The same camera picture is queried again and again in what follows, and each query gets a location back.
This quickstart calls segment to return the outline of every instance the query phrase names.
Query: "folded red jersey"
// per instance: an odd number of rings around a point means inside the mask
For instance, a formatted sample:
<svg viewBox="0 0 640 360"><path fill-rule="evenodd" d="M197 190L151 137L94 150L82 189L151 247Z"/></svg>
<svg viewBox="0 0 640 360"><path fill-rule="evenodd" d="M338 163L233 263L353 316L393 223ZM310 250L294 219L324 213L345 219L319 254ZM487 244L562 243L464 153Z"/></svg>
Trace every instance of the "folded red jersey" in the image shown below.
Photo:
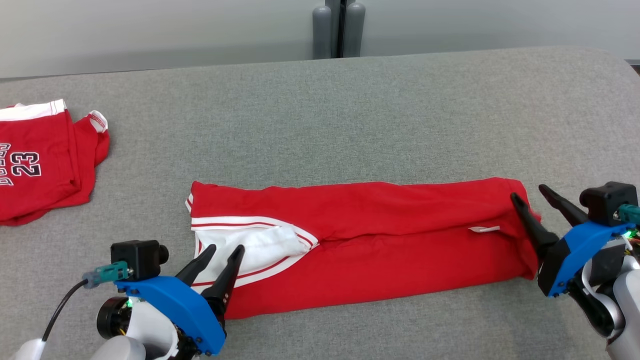
<svg viewBox="0 0 640 360"><path fill-rule="evenodd" d="M239 244L229 318L532 279L537 257L512 192L527 198L519 181L497 177L264 190L194 182L195 255L218 248L194 289L210 286Z"/></svg>
<svg viewBox="0 0 640 360"><path fill-rule="evenodd" d="M89 201L109 149L97 111L73 123L63 100L0 110L0 225Z"/></svg>

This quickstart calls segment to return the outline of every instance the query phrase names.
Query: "jersey number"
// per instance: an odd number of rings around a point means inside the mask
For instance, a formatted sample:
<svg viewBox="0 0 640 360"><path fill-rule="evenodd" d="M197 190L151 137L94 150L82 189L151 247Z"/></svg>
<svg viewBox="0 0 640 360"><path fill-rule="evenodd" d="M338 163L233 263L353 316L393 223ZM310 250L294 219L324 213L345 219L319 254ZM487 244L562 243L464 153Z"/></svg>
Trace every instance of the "jersey number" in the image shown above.
<svg viewBox="0 0 640 360"><path fill-rule="evenodd" d="M38 164L40 157L37 152L14 152L11 154L11 173L14 176L40 176L40 164Z"/></svg>

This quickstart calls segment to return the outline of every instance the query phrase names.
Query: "red fabric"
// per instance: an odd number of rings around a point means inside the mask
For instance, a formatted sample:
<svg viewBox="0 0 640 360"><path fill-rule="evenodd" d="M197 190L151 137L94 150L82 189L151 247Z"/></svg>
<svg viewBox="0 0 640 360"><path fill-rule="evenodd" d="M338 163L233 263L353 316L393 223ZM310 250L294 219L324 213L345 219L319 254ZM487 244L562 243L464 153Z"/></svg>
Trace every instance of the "red fabric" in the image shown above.
<svg viewBox="0 0 640 360"><path fill-rule="evenodd" d="M512 192L527 199L519 181L502 178L264 190L195 182L191 217L271 217L318 238L291 267L234 290L226 317L246 318L532 279L537 258Z"/></svg>
<svg viewBox="0 0 640 360"><path fill-rule="evenodd" d="M8 148L0 169L4 164L4 177L11 182L0 185L0 225L26 224L51 209L89 201L94 168L104 160L109 147L108 131L97 132L90 122L93 116L72 123L65 110L37 119L0 121L0 144ZM25 171L13 174L11 156L17 152L38 154L37 162L32 157L22 164L27 171L35 171L37 165L40 175L28 176Z"/></svg>

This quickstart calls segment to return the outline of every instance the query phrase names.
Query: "gray table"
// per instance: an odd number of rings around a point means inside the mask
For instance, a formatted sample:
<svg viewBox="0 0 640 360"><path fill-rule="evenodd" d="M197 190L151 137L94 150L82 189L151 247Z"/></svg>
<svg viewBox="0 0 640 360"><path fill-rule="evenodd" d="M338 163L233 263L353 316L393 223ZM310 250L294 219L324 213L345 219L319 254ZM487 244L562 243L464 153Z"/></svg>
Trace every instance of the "gray table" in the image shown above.
<svg viewBox="0 0 640 360"><path fill-rule="evenodd" d="M358 181L524 182L545 225L568 230L536 185L569 199L640 185L640 78L610 54L510 49L9 81L0 106L64 98L99 110L111 152L89 204L0 228L0 348L37 338L109 244L157 239L174 274L193 255L193 180L243 188ZM88 359L112 286L80 291L44 359ZM224 359L606 359L568 297L535 282L447 291L228 323Z"/></svg>

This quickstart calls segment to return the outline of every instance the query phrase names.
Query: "folded clothing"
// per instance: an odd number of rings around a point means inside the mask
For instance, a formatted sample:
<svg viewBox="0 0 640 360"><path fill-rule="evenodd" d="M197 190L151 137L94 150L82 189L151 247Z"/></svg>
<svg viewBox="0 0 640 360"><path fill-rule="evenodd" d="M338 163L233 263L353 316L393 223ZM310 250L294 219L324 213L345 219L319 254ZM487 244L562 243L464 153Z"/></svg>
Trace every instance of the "folded clothing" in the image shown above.
<svg viewBox="0 0 640 360"><path fill-rule="evenodd" d="M236 233L274 227L292 229L296 238L274 234L272 242L305 244L241 269L226 317L246 318L532 279L537 257L512 192L527 199L522 183L498 177L263 190L194 182L186 205L196 256L216 241L225 249ZM252 262L255 251L260 247L248 247L245 259ZM219 273L220 260L211 264L196 291Z"/></svg>
<svg viewBox="0 0 640 360"><path fill-rule="evenodd" d="M63 100L0 110L0 225L89 201L107 156L107 120L91 111L73 123Z"/></svg>

